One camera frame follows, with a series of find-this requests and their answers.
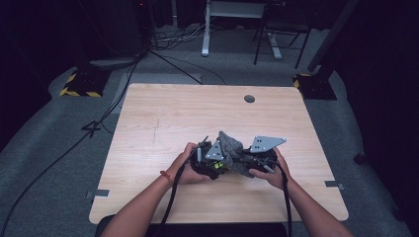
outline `black wire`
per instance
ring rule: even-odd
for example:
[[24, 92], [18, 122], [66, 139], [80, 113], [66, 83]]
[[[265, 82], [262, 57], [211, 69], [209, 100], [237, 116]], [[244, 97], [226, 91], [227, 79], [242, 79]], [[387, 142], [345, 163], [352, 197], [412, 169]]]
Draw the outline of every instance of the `black wire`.
[[288, 216], [288, 225], [289, 225], [289, 237], [293, 236], [293, 218], [291, 214], [291, 204], [290, 204], [290, 195], [288, 191], [288, 178], [287, 173], [284, 171], [283, 167], [281, 167], [280, 163], [276, 163], [278, 168], [281, 170], [281, 175], [283, 176], [283, 186], [284, 186], [284, 197], [286, 200], [287, 205], [287, 216]]
[[193, 66], [196, 66], [196, 67], [202, 68], [203, 70], [208, 71], [208, 72], [210, 72], [210, 73], [214, 74], [215, 76], [217, 76], [219, 79], [221, 79], [221, 81], [222, 81], [222, 83], [224, 83], [224, 85], [227, 85], [227, 83], [225, 83], [224, 79], [223, 79], [220, 75], [218, 75], [217, 73], [215, 73], [215, 72], [213, 72], [213, 71], [211, 71], [211, 70], [209, 70], [209, 69], [206, 69], [206, 68], [201, 67], [201, 66], [199, 66], [199, 65], [197, 65], [197, 64], [191, 63], [191, 62], [189, 62], [189, 61], [185, 61], [185, 60], [182, 60], [182, 59], [177, 59], [177, 58], [174, 58], [174, 57], [171, 57], [171, 56], [164, 56], [164, 55], [161, 55], [161, 56], [162, 56], [162, 57], [167, 57], [167, 58], [170, 58], [170, 59], [173, 59], [173, 60], [177, 60], [177, 61], [185, 62], [185, 63], [188, 63], [188, 64], [190, 64], [190, 65], [193, 65]]
[[175, 64], [173, 64], [172, 62], [170, 62], [169, 60], [167, 60], [166, 58], [164, 58], [163, 56], [161, 56], [160, 54], [155, 53], [154, 51], [152, 51], [151, 49], [149, 49], [148, 51], [150, 51], [152, 54], [160, 57], [162, 60], [164, 60], [165, 62], [169, 63], [170, 65], [172, 65], [173, 67], [175, 67], [176, 69], [178, 69], [179, 71], [185, 73], [185, 75], [191, 77], [194, 81], [198, 82], [198, 84], [203, 85], [202, 82], [200, 82], [198, 79], [196, 79], [195, 77], [193, 77], [191, 74], [189, 74], [188, 72], [186, 72], [185, 70], [179, 68], [178, 66], [176, 66]]
[[76, 141], [69, 149], [67, 149], [61, 156], [59, 156], [54, 162], [52, 162], [49, 166], [47, 166], [40, 174], [38, 174], [32, 181], [31, 183], [24, 189], [24, 191], [19, 195], [19, 197], [15, 200], [15, 202], [13, 203], [12, 207], [10, 208], [6, 219], [4, 220], [3, 223], [3, 227], [2, 227], [2, 231], [0, 233], [0, 237], [4, 237], [4, 234], [6, 232], [6, 228], [7, 228], [7, 224], [9, 223], [10, 217], [12, 216], [13, 211], [15, 210], [16, 206], [18, 205], [18, 203], [20, 202], [20, 200], [23, 198], [23, 196], [28, 192], [28, 190], [51, 168], [53, 167], [56, 163], [58, 163], [60, 160], [62, 160], [62, 158], [64, 158], [68, 153], [70, 153], [78, 144], [80, 144], [80, 142], [82, 142], [84, 140], [84, 138], [86, 138], [93, 130], [95, 130], [95, 128], [102, 123], [102, 121], [115, 109], [115, 107], [117, 106], [117, 104], [121, 101], [124, 93], [126, 92], [126, 88], [129, 85], [129, 81], [130, 81], [130, 77], [132, 76], [132, 72], [135, 69], [136, 65], [138, 64], [139, 61], [136, 62], [136, 64], [134, 65], [134, 67], [131, 69], [130, 74], [128, 76], [127, 82], [126, 82], [126, 86], [123, 89], [123, 92], [120, 94], [119, 98], [113, 102], [111, 104], [111, 106], [107, 109], [107, 111], [102, 115], [101, 119], [99, 120], [99, 122], [95, 122], [92, 129], [90, 129], [89, 131], [87, 131], [78, 141]]
[[159, 236], [160, 232], [163, 230], [164, 224], [166, 223], [167, 218], [169, 217], [170, 209], [172, 208], [173, 201], [175, 200], [176, 191], [178, 189], [179, 180], [181, 179], [182, 173], [185, 170], [186, 164], [188, 164], [189, 160], [191, 159], [191, 156], [197, 151], [197, 148], [193, 149], [191, 154], [188, 156], [188, 158], [184, 161], [181, 167], [179, 167], [178, 171], [176, 172], [175, 179], [173, 181], [173, 187], [172, 187], [172, 194], [170, 195], [169, 203], [167, 204], [166, 212], [164, 213], [163, 219], [160, 222], [160, 225], [158, 226], [156, 232], [154, 232], [153, 237]]

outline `bracelet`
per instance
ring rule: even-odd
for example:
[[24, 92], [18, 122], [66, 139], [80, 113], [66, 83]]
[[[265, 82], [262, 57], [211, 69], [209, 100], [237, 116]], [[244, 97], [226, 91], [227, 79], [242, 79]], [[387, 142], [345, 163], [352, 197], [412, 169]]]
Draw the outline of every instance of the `bracelet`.
[[172, 187], [172, 188], [173, 188], [173, 181], [170, 179], [170, 175], [168, 175], [168, 174], [166, 173], [166, 171], [160, 171], [160, 175], [162, 175], [162, 176], [166, 177], [166, 178], [167, 178], [167, 180], [169, 181], [170, 187]]

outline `light wood tabletop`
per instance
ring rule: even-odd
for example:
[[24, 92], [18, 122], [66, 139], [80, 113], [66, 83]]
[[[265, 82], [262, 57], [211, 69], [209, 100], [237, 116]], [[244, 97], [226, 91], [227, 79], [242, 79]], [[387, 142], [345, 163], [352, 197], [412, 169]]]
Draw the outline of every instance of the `light wood tabletop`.
[[[254, 103], [244, 97], [251, 95]], [[166, 170], [188, 142], [218, 132], [250, 147], [257, 135], [283, 137], [278, 148], [293, 178], [337, 219], [348, 211], [299, 91], [291, 87], [131, 84], [111, 144], [90, 221], [117, 213]], [[160, 202], [159, 223], [171, 191]], [[293, 220], [300, 220], [292, 206]], [[215, 181], [178, 186], [168, 223], [287, 221], [281, 190], [232, 171]]]

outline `table leg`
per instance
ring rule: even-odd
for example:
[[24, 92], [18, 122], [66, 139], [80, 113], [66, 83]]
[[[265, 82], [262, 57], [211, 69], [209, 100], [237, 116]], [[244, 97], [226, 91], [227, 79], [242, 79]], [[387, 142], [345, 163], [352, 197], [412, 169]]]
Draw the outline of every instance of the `table leg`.
[[277, 40], [275, 39], [276, 34], [267, 33], [267, 35], [275, 59], [282, 59], [283, 56], [281, 55], [280, 49], [278, 48]]
[[209, 56], [210, 54], [210, 0], [207, 0], [206, 8], [206, 31], [204, 34], [202, 56]]

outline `person's left hand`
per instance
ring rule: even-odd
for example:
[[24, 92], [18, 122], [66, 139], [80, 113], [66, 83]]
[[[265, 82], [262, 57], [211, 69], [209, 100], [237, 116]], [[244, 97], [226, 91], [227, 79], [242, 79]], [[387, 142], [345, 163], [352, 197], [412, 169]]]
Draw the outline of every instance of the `person's left hand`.
[[[185, 160], [189, 157], [191, 152], [197, 147], [198, 147], [197, 144], [189, 142], [188, 145], [185, 147], [185, 150], [181, 154], [179, 154], [179, 156], [173, 161], [169, 169], [167, 169], [166, 173], [170, 175], [170, 178], [172, 179], [172, 181], [175, 180], [175, 176], [179, 168], [182, 166]], [[197, 182], [208, 181], [208, 180], [210, 180], [209, 176], [198, 174], [192, 169], [191, 164], [187, 164], [179, 180], [179, 185], [187, 185], [191, 183], [197, 183]]]

